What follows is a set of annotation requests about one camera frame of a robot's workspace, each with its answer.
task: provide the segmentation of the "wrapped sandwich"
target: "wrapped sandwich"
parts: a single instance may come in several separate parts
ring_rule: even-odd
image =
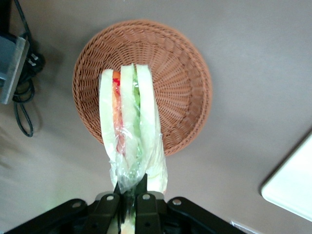
[[[164,193],[167,169],[152,74],[147,65],[104,70],[99,83],[102,138],[110,176],[120,192],[134,188],[147,173],[148,191]]]

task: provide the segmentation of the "basket rim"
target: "basket rim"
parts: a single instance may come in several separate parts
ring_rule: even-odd
[[[166,34],[166,32],[170,32],[170,34],[173,34],[175,38],[179,38],[184,44],[187,44],[188,47],[191,49],[190,51],[188,51],[188,55],[189,54],[193,54],[194,56],[192,56],[193,60],[196,60],[200,66],[201,66],[201,70],[203,71],[203,74],[201,74],[201,77],[203,77],[203,75],[205,75],[205,82],[203,82],[203,88],[204,88],[204,92],[203,92],[203,101],[202,101],[202,105],[201,105],[201,113],[200,116],[198,117],[196,124],[194,125],[193,129],[184,137],[184,139],[179,142],[178,144],[165,149],[165,155],[169,156],[172,155],[180,150],[182,150],[183,148],[185,148],[187,145],[189,145],[193,140],[195,140],[195,138],[200,134],[201,130],[203,129],[203,127],[205,126],[205,123],[207,122],[211,107],[212,107],[212,98],[213,98],[213,89],[212,89],[212,81],[211,81],[211,75],[209,72],[209,68],[203,58],[203,56],[199,53],[199,51],[197,50],[197,48],[194,46],[194,44],[187,38],[185,37],[181,32],[179,32],[178,30],[156,22],[156,21],[152,21],[149,19],[131,19],[131,20],[125,20],[125,21],[120,21],[117,23],[114,23],[106,28],[104,28],[103,30],[101,30],[100,32],[98,32],[97,34],[95,34],[88,42],[87,44],[84,46],[83,50],[81,51],[76,63],[75,63],[75,67],[74,67],[74,74],[73,74],[73,86],[72,86],[72,92],[73,92],[73,96],[74,96],[74,102],[75,102],[75,106],[78,112],[78,115],[80,117],[80,119],[82,120],[83,124],[85,125],[85,127],[88,129],[89,133],[91,135],[93,135],[100,143],[103,144],[103,139],[101,137],[101,131],[100,131],[100,136],[97,135],[95,136],[95,129],[92,127],[91,123],[85,121],[86,120],[86,114],[84,112],[84,109],[82,107],[82,101],[78,98],[79,97],[79,91],[76,88],[78,86],[78,74],[80,71],[79,65],[81,63],[81,61],[85,58],[85,56],[87,55],[87,51],[90,50],[90,48],[92,47],[92,45],[98,41],[103,35],[113,31],[116,28],[120,28],[120,27],[133,27],[136,25],[146,25],[146,27],[152,27],[152,28],[158,28],[159,30],[161,30],[164,34]]]

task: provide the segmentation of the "round basket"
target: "round basket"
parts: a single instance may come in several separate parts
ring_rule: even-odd
[[[98,78],[104,69],[148,64],[152,70],[165,155],[190,144],[207,120],[212,84],[208,67],[192,43],[177,30],[149,20],[114,24],[95,35],[74,70],[76,108],[101,143]]]

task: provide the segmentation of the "gray floor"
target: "gray floor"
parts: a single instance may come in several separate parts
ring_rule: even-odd
[[[181,31],[203,54],[214,99],[199,137],[167,158],[166,199],[187,197],[263,234],[310,234],[312,223],[266,202],[259,188],[312,126],[312,1],[21,1],[47,60],[27,105],[33,138],[0,106],[0,231],[72,198],[112,190],[104,147],[72,97],[76,59],[98,31],[151,19]]]

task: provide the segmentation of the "tomato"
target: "tomato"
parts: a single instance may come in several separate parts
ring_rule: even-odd
[[[121,114],[121,97],[120,97],[120,72],[113,72],[113,118],[115,136],[117,138],[117,152],[125,155],[123,123]]]

